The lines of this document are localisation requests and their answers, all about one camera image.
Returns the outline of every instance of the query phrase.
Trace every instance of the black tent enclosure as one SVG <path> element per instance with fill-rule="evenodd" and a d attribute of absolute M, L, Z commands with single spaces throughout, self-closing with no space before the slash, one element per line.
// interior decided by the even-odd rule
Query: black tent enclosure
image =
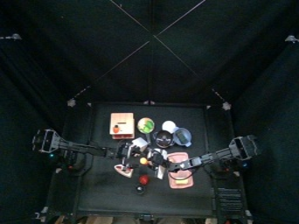
<path fill-rule="evenodd" d="M 298 7 L 295 0 L 3 1 L 0 223 L 40 222 L 35 213 L 72 223 L 91 215 L 298 223 Z M 262 154 L 241 176 L 205 166 L 181 190 L 145 167 L 123 177 L 119 161 L 103 157 L 88 156 L 82 175 L 56 173 L 54 159 L 32 151 L 36 130 L 116 148 L 112 113 L 134 113 L 135 138 L 146 139 L 143 117 L 154 133 L 165 121 L 186 128 L 191 146 L 175 144 L 169 154 L 215 153 L 251 134 Z"/>

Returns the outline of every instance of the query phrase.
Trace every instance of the lid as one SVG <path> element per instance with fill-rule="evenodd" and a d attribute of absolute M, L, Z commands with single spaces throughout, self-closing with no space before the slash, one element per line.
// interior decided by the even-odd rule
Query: lid
<path fill-rule="evenodd" d="M 166 121 L 163 123 L 163 130 L 167 130 L 171 134 L 175 132 L 177 125 L 173 121 Z"/>
<path fill-rule="evenodd" d="M 173 144 L 174 135 L 167 130 L 161 130 L 155 136 L 155 142 L 159 147 L 166 148 Z"/>

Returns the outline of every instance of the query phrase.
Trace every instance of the green object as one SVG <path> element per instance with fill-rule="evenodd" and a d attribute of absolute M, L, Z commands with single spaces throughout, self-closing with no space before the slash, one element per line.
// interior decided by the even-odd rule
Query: green object
<path fill-rule="evenodd" d="M 146 121 L 146 125 L 145 125 L 150 130 L 154 128 L 155 124 L 153 121 Z"/>

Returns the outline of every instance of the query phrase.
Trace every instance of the black pot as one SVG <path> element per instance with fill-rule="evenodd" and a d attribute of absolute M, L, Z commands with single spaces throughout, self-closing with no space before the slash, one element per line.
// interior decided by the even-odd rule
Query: black pot
<path fill-rule="evenodd" d="M 154 133 L 155 143 L 161 148 L 167 148 L 174 145 L 174 135 L 167 130 L 161 130 Z"/>

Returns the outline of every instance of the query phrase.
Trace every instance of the black table surface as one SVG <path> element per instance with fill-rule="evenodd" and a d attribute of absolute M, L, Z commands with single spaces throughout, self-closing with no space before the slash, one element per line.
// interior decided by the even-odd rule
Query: black table surface
<path fill-rule="evenodd" d="M 209 151 L 227 148 L 233 138 L 229 114 L 221 107 L 207 109 L 202 106 L 147 106 L 107 103 L 95 103 L 91 107 L 84 106 L 71 110 L 64 127 L 64 138 L 82 144 L 94 141 L 98 142 L 99 146 L 116 148 L 119 140 L 112 139 L 110 135 L 111 113 L 134 113 L 135 124 L 143 117 L 153 118 L 154 132 L 162 129 L 165 121 L 174 121 L 178 127 L 183 127 L 191 132 L 191 146 L 186 148 L 174 145 L 167 148 L 167 152 L 187 152 L 190 158 L 201 156 Z M 146 135 L 135 128 L 135 138 L 139 137 L 146 139 Z M 154 137 L 151 148 L 158 148 Z M 55 210 L 72 209 L 74 211 L 75 209 L 78 214 L 151 214 L 157 217 L 173 215 L 182 217 L 213 216 L 215 201 L 211 177 L 203 169 L 199 169 L 193 176 L 193 187 L 173 189 L 167 173 L 163 179 L 159 179 L 154 177 L 149 168 L 142 167 L 135 169 L 133 178 L 126 178 L 115 171 L 114 166 L 118 164 L 121 163 L 116 159 L 94 157 L 92 167 L 80 177 L 76 191 L 72 189 L 74 187 L 63 187 L 64 192 L 60 192 L 58 187 L 52 186 L 51 191 L 56 193 L 56 197 L 60 197 L 60 199 L 51 201 L 51 203 L 56 203 L 52 205 Z M 150 175 L 150 183 L 146 186 L 145 194 L 139 195 L 135 187 L 139 176 L 145 173 Z M 66 179 L 76 181 L 75 178 L 68 177 L 67 172 L 54 174 L 54 179 L 56 179 L 56 185 L 60 181 L 64 182 L 63 185 L 70 185 L 66 183 L 70 180 Z M 66 199 L 62 197 L 68 189 L 72 190 L 70 195 L 75 198 L 72 202 L 68 202 L 72 196 L 66 197 Z"/>

